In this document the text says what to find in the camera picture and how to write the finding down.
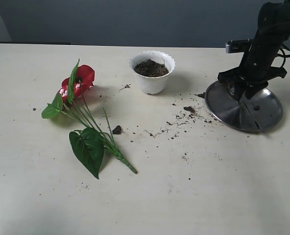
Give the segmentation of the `robot arm right grey black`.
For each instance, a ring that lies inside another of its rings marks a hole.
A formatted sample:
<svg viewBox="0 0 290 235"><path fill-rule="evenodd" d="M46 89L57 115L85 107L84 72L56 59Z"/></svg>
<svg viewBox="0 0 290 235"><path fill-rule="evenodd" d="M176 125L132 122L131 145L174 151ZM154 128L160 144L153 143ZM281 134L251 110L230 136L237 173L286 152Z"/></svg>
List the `robot arm right grey black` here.
<svg viewBox="0 0 290 235"><path fill-rule="evenodd" d="M274 67L276 57L287 59L283 51L290 37L290 0L282 3L265 3L258 14L258 28L253 39L231 40L226 43L226 53L243 53L238 67L220 72L219 83L233 86L232 97L239 101L242 96L251 99L268 86L276 77L285 78L283 66Z"/></svg>

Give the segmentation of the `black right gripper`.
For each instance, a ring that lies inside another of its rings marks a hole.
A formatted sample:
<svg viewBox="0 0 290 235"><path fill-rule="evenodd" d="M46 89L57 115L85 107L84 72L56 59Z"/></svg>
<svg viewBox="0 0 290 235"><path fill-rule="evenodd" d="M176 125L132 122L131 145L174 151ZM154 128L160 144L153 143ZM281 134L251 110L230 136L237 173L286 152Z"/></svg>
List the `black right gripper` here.
<svg viewBox="0 0 290 235"><path fill-rule="evenodd" d="M253 40L250 49L243 52L239 66L220 72L218 81L229 82L230 95L236 101L240 101L244 93L247 99L251 99L268 86L267 81L287 75L284 67L272 66L280 48L280 43Z"/></svg>

